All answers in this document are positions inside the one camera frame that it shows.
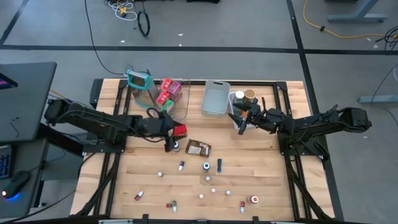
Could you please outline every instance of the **computer mouse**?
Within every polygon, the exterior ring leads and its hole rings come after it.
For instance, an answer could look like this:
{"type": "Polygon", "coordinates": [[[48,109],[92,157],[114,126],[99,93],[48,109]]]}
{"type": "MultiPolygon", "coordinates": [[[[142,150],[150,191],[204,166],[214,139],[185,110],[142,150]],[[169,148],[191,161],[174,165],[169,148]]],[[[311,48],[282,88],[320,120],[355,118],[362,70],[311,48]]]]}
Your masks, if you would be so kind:
{"type": "Polygon", "coordinates": [[[11,181],[7,184],[5,188],[3,188],[1,194],[5,198],[12,198],[17,195],[18,192],[25,186],[30,178],[30,173],[28,171],[18,171],[11,179],[11,181]]]}

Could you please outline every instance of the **gray concrete floor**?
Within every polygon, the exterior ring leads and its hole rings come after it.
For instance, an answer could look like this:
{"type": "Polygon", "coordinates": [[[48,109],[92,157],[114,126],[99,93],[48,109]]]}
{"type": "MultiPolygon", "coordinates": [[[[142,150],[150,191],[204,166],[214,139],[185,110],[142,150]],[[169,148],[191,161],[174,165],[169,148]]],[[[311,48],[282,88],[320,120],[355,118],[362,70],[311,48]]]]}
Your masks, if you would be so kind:
{"type": "MultiPolygon", "coordinates": [[[[147,39],[134,30],[135,22],[115,18],[114,12],[102,1],[87,1],[96,45],[297,48],[285,1],[147,2],[152,25],[147,39]]],[[[21,2],[0,1],[0,30],[7,27],[21,2]]],[[[383,34],[396,26],[398,14],[394,9],[398,2],[394,0],[380,1],[372,10],[389,13],[390,19],[383,24],[327,24],[328,14],[353,12],[362,2],[308,0],[307,17],[341,35],[383,34]]],[[[381,50],[381,43],[374,49],[374,37],[370,37],[371,41],[341,40],[321,33],[303,21],[304,0],[293,0],[293,4],[306,49],[381,50]]],[[[83,1],[30,0],[5,44],[90,45],[83,1]]],[[[99,55],[114,72],[122,72],[125,65],[131,64],[136,70],[148,68],[155,77],[304,80],[298,54],[107,51],[99,55]]],[[[366,133],[336,133],[327,137],[345,220],[394,222],[398,206],[398,153],[394,136],[398,127],[384,110],[359,105],[356,99],[373,94],[386,72],[398,62],[398,56],[307,55],[307,59],[321,111],[334,104],[340,108],[362,107],[373,122],[366,133]]],[[[88,86],[93,79],[114,77],[101,68],[92,51],[0,50],[0,63],[46,61],[58,63],[52,88],[83,103],[88,103],[88,86]]],[[[389,77],[380,94],[396,93],[397,85],[394,77],[389,77]]],[[[398,112],[395,105],[375,106],[388,106],[393,114],[398,112]]],[[[57,128],[69,133],[80,132],[72,126],[57,128]]],[[[75,186],[76,180],[49,182],[43,198],[47,198],[48,203],[55,202],[75,186]]],[[[48,213],[32,218],[65,217],[71,203],[72,197],[48,213]]]]}

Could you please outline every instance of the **wooden table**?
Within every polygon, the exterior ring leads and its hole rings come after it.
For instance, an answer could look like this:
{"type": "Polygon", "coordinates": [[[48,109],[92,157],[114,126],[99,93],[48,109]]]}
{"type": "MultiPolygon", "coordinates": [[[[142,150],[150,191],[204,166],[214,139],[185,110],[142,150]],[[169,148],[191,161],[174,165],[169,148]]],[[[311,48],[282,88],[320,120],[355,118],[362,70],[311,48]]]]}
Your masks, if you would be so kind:
{"type": "MultiPolygon", "coordinates": [[[[104,80],[97,110],[113,113],[118,83],[118,79],[104,80]]],[[[309,116],[303,82],[287,82],[287,86],[293,117],[309,116]]],[[[271,87],[231,86],[231,91],[249,88],[258,98],[266,99],[267,108],[275,107],[271,87]]],[[[218,119],[202,115],[203,85],[192,85],[189,92],[188,112],[184,119],[188,137],[180,141],[180,152],[164,152],[163,142],[150,143],[128,137],[126,151],[120,160],[111,218],[142,218],[147,213],[151,219],[252,220],[253,216],[258,216],[260,220],[293,220],[285,162],[279,152],[277,135],[248,128],[240,136],[228,116],[218,119]],[[186,154],[188,139],[211,144],[210,157],[186,154]],[[220,173],[216,171],[218,158],[223,160],[220,173]],[[180,161],[185,161],[181,172],[178,171],[180,161]],[[204,162],[211,165],[209,173],[203,172],[204,162]],[[164,176],[158,177],[158,171],[164,176]],[[205,180],[207,175],[211,177],[210,181],[205,180]],[[212,188],[216,189],[215,194],[211,193],[212,188]],[[134,197],[141,190],[144,196],[135,201],[134,197]],[[226,190],[231,191],[230,196],[225,195],[226,190]],[[205,196],[204,199],[199,199],[200,194],[205,196]],[[246,211],[241,214],[240,201],[245,201],[248,195],[257,195],[259,203],[246,203],[246,211]],[[165,207],[172,200],[177,201],[177,213],[165,207]]],[[[131,102],[129,114],[144,114],[144,110],[131,102]]],[[[97,188],[103,157],[103,154],[96,154],[81,169],[71,213],[79,211],[97,188]]],[[[302,164],[308,191],[325,213],[333,217],[319,158],[302,156],[302,164]]],[[[299,190],[296,191],[300,215],[304,217],[302,197],[299,190]]],[[[107,193],[102,199],[102,213],[106,196],[107,193]]]]}

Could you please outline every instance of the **computer monitor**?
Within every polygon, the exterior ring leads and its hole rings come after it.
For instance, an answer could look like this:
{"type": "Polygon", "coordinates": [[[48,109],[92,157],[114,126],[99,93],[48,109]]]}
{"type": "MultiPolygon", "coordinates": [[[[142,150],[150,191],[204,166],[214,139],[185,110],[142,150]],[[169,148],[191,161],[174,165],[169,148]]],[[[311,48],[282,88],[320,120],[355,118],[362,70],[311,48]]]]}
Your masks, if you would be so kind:
{"type": "Polygon", "coordinates": [[[5,76],[3,73],[0,72],[0,90],[17,87],[17,86],[18,86],[17,82],[8,78],[7,76],[5,76]]]}

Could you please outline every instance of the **keyboard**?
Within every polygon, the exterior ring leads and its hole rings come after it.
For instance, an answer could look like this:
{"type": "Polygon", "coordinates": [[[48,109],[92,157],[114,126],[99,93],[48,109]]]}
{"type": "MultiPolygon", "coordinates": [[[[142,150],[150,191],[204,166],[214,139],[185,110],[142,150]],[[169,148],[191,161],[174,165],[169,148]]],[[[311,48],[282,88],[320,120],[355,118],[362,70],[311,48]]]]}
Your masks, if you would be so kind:
{"type": "Polygon", "coordinates": [[[12,156],[10,145],[0,146],[0,179],[11,176],[12,156]]]}

